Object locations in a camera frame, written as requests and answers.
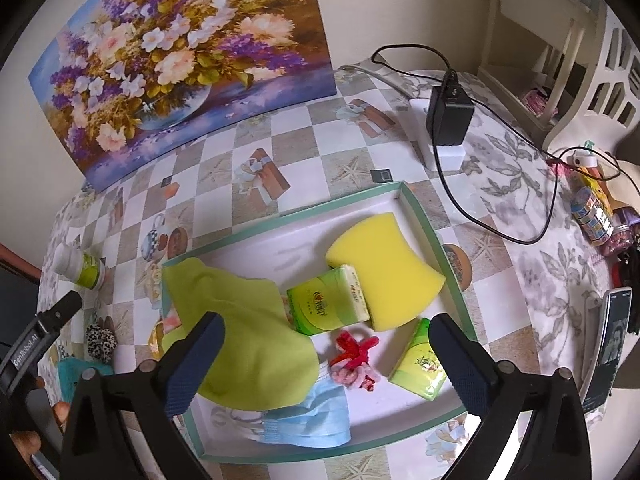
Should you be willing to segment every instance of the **vase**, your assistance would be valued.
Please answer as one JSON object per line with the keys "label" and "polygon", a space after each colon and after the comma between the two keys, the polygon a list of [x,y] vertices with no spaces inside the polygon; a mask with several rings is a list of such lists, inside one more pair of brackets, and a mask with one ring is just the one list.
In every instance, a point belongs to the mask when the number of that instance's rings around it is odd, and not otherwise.
{"label": "vase", "polygon": [[177,126],[204,104],[204,101],[206,101],[209,96],[210,90],[211,85],[198,85],[194,87],[190,87],[188,85],[176,85],[168,95],[179,95],[181,104],[179,106],[172,107],[171,111],[167,115],[160,116],[156,113],[155,105],[160,99],[165,98],[165,96],[160,96],[148,103],[144,103],[142,109],[137,111],[134,115],[136,118],[142,120],[138,125],[138,128],[140,130],[166,130],[173,126]]}

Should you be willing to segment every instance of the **yellow sponge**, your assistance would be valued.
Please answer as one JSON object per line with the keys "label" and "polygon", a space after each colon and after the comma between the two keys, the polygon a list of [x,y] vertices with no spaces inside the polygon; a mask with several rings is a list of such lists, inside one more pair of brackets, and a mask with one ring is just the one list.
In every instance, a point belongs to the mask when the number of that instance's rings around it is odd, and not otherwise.
{"label": "yellow sponge", "polygon": [[445,282],[409,247],[393,213],[372,216],[343,233],[327,251],[326,262],[355,267],[377,332],[417,317]]}

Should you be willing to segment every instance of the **table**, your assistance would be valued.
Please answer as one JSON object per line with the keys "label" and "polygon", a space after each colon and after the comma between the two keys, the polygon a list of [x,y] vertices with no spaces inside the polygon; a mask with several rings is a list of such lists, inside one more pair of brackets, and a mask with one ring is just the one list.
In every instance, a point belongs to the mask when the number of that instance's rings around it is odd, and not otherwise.
{"label": "table", "polygon": [[[431,83],[426,80],[381,73],[415,96],[428,97]],[[54,364],[70,354],[88,357],[84,329],[97,317],[113,319],[116,372],[131,371],[151,356],[148,338],[160,315],[161,271],[142,257],[140,247],[155,226],[167,232],[182,228],[190,250],[265,218],[375,186],[370,170],[376,168],[409,183],[440,240],[468,255],[472,280],[463,295],[479,341],[492,357],[508,358],[526,372],[551,374],[565,366],[580,376],[584,308],[610,285],[606,262],[572,221],[565,179],[544,239],[534,246],[505,242],[460,215],[437,175],[423,166],[403,97],[363,73],[340,71],[335,77],[336,96],[213,132],[102,193],[83,187],[60,210],[44,261],[38,309],[49,308],[72,289],[81,292],[84,307],[38,364],[52,402],[60,399]],[[461,73],[460,82],[517,127],[475,76]],[[553,191],[546,164],[481,107],[476,107],[464,147],[461,171],[446,174],[459,203],[503,232],[534,237]],[[53,251],[61,242],[105,258],[108,276],[98,293],[52,272]],[[150,478],[161,478],[137,422],[129,417],[126,423]],[[448,466],[430,432],[324,461],[206,465],[213,478],[223,480],[432,480]]]}

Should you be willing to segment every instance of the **canvas print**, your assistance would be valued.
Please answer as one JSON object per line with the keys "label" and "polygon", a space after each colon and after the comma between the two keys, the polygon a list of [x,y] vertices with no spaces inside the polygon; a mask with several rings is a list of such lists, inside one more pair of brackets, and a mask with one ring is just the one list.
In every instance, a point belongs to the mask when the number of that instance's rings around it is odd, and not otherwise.
{"label": "canvas print", "polygon": [[316,0],[88,0],[29,81],[97,191],[203,134],[335,94]]}

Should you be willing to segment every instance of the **black charger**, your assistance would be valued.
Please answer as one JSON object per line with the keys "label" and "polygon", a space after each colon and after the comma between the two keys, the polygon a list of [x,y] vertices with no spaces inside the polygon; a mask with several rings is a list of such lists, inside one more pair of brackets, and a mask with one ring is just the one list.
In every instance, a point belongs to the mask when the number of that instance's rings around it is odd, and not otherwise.
{"label": "black charger", "polygon": [[442,86],[431,90],[427,112],[427,131],[437,146],[459,146],[465,140],[475,105],[466,94],[458,76],[447,71]]}

